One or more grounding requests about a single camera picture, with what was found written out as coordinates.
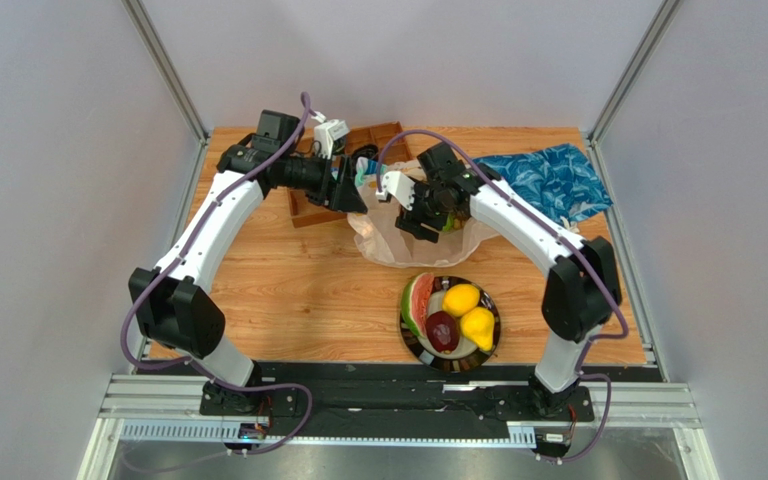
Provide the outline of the green fake starfruit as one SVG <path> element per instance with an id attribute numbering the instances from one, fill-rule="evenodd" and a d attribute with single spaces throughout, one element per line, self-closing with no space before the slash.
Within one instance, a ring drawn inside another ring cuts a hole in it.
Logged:
<path id="1" fill-rule="evenodd" d="M 443 232 L 453 232 L 460 230 L 462 228 L 462 223 L 459 220 L 458 216 L 454 213 L 450 213 L 447 216 L 446 222 L 443 225 L 442 231 Z"/>

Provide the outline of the translucent white plastic bag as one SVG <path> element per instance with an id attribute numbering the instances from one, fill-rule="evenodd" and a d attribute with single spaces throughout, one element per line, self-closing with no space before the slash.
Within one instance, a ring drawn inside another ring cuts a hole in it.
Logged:
<path id="1" fill-rule="evenodd" d="M 475 220 L 457 220 L 444 230 L 436 243 L 418 240 L 395 225 L 401 205 L 393 200 L 380 203 L 375 197 L 376 177 L 357 181 L 367 205 L 365 214 L 350 213 L 348 223 L 361 255 L 372 262 L 395 268 L 447 268 L 464 262 L 480 244 L 497 236 L 487 225 Z"/>

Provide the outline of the fake watermelon slice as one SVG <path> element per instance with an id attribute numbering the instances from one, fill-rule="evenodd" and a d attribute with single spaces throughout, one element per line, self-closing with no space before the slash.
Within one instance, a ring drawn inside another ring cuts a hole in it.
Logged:
<path id="1" fill-rule="evenodd" d="M 404 287 L 401 295 L 401 319 L 417 337 L 425 338 L 425 320 L 435 275 L 425 272 L 414 276 Z"/>

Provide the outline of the yellow fake lemon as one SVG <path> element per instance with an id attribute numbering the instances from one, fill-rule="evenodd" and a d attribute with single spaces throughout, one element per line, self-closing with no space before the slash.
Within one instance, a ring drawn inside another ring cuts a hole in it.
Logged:
<path id="1" fill-rule="evenodd" d="M 481 298 L 480 290 L 470 283 L 461 283 L 449 288 L 443 295 L 442 310 L 452 317 L 460 318 L 476 308 Z"/>

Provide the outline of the dark red fake apple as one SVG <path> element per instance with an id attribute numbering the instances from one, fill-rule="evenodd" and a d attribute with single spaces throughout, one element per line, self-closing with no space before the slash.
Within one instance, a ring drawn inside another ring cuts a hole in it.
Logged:
<path id="1" fill-rule="evenodd" d="M 459 346 L 461 333 L 457 320 L 445 311 L 431 314 L 425 323 L 426 338 L 432 348 L 450 354 Z"/>

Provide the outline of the yellow fake pear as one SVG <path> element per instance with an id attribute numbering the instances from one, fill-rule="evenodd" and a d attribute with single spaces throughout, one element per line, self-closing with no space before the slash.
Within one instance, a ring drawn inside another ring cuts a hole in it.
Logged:
<path id="1" fill-rule="evenodd" d="M 494 345 L 495 316 L 487 308 L 475 307 L 459 320 L 464 338 L 473 342 L 480 350 L 490 352 Z"/>

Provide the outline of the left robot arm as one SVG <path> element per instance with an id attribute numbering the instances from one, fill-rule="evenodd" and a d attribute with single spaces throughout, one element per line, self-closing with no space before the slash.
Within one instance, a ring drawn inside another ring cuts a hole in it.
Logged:
<path id="1" fill-rule="evenodd" d="M 209 295 L 248 217 L 281 187 L 339 213 L 367 210 L 355 185 L 356 163 L 344 155 L 347 124 L 314 118 L 312 153 L 304 156 L 296 151 L 303 120 L 263 111 L 256 131 L 222 154 L 209 193 L 169 252 L 129 279 L 129 319 L 144 337 L 204 369 L 203 397 L 211 407 L 251 414 L 266 403 L 259 365 L 227 338 L 225 316 Z"/>

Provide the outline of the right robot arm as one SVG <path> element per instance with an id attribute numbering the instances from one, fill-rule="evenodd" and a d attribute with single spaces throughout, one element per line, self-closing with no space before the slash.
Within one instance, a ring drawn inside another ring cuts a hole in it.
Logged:
<path id="1" fill-rule="evenodd" d="M 523 401 L 538 417 L 550 418 L 566 410 L 603 326 L 622 315 L 613 246 L 553 222 L 490 166 L 462 162 L 459 152 L 447 142 L 423 152 L 422 180 L 398 170 L 378 174 L 376 196 L 399 203 L 397 228 L 418 240 L 437 242 L 445 216 L 464 213 L 495 230 L 541 271 L 546 280 L 541 313 L 550 334 Z"/>

